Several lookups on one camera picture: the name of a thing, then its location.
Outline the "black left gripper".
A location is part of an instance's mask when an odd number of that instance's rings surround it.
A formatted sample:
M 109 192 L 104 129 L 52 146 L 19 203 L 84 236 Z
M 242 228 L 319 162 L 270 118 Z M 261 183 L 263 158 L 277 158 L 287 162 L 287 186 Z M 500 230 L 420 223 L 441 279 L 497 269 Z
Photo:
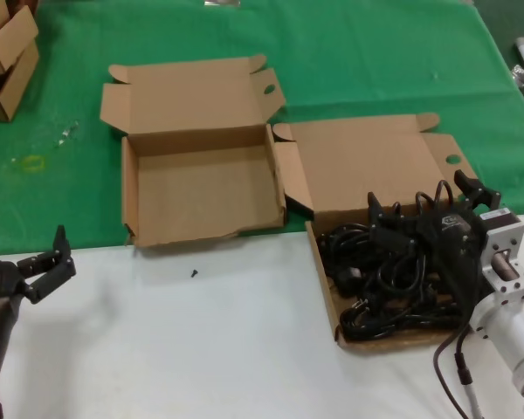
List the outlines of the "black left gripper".
M 13 262 L 0 261 L 0 299 L 26 297 L 36 305 L 76 275 L 66 229 L 59 225 L 52 248 L 38 255 Z M 38 277 L 31 284 L 25 278 Z

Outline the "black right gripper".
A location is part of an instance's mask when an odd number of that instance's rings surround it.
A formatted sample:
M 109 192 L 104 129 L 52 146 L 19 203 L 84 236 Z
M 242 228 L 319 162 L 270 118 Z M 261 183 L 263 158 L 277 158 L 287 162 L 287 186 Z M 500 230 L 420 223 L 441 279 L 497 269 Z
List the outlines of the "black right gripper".
M 472 210 L 480 205 L 490 210 L 500 207 L 500 192 L 488 188 L 480 179 L 468 177 L 458 169 L 454 182 Z M 391 253 L 415 256 L 417 241 L 412 229 L 415 226 L 420 242 L 430 253 L 432 270 L 462 312 L 471 315 L 485 282 L 481 273 L 481 240 L 472 222 L 457 211 L 430 210 L 415 219 L 406 217 L 402 209 L 400 202 L 384 209 L 376 195 L 369 192 L 369 241 Z

